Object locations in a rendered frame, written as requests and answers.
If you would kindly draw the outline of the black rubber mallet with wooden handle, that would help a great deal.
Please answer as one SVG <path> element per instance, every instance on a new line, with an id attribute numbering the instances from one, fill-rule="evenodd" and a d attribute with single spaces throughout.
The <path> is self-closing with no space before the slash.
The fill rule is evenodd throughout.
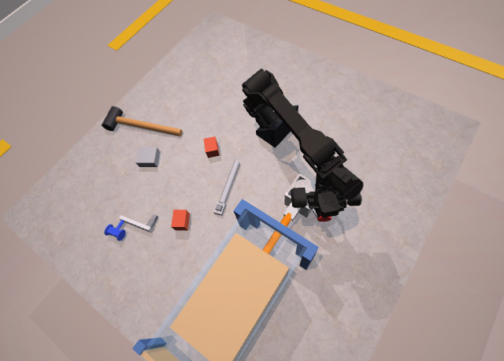
<path id="1" fill-rule="evenodd" d="M 109 110 L 102 127 L 114 131 L 117 124 L 130 125 L 137 128 L 149 129 L 156 132 L 168 133 L 175 136 L 182 136 L 183 130 L 179 128 L 172 128 L 164 125 L 156 125 L 145 121 L 137 121 L 129 118 L 122 117 L 123 110 L 117 106 L 112 106 Z"/>

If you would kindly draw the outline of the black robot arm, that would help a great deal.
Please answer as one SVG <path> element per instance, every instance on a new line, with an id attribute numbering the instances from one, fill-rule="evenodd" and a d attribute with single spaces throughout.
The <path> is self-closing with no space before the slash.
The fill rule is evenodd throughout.
<path id="1" fill-rule="evenodd" d="M 323 132 L 313 129 L 283 95 L 274 75 L 259 69 L 243 84 L 244 107 L 260 128 L 270 128 L 280 118 L 299 141 L 303 158 L 317 173 L 319 181 L 329 183 L 327 191 L 317 189 L 313 196 L 321 217 L 337 216 L 347 208 L 347 199 L 358 196 L 363 181 L 349 171 L 341 147 Z M 276 116 L 276 114 L 277 116 Z M 334 156 L 337 153 L 339 156 Z M 316 167 L 316 166 L 317 167 Z M 341 195 L 336 195 L 335 190 Z"/>

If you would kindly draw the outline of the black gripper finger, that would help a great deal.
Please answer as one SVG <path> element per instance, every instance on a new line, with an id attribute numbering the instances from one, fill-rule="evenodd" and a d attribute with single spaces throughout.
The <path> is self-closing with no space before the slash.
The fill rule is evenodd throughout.
<path id="1" fill-rule="evenodd" d="M 310 205 L 309 205 L 309 208 L 310 208 L 310 209 L 314 209 L 314 210 L 316 211 L 316 213 L 317 213 L 317 216 L 318 216 L 318 217 L 320 217 L 320 211 L 319 211 L 318 206 L 310 206 Z"/>

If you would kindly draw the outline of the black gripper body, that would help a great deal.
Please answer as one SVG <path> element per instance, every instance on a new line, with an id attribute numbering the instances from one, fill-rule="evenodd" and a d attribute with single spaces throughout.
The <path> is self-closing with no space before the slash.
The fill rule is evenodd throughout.
<path id="1" fill-rule="evenodd" d="M 316 177 L 316 188 L 321 189 L 322 192 L 327 191 L 329 187 L 332 187 L 329 183 L 322 182 Z M 305 188 L 292 188 L 291 189 L 291 201 L 294 208 L 303 208 L 307 206 L 307 200 L 310 206 L 317 206 L 313 201 L 313 196 L 315 192 L 306 193 Z M 348 199 L 347 204 L 349 206 L 360 206 L 362 201 L 361 193 L 353 199 Z"/>

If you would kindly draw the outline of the red-orange cube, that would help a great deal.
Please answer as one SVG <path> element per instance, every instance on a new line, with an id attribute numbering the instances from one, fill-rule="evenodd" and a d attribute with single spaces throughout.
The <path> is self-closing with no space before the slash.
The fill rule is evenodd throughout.
<path id="1" fill-rule="evenodd" d="M 171 227 L 175 231 L 188 231 L 189 217 L 187 210 L 173 210 Z"/>
<path id="2" fill-rule="evenodd" d="M 219 156 L 219 150 L 216 137 L 204 139 L 205 151 L 208 158 Z"/>

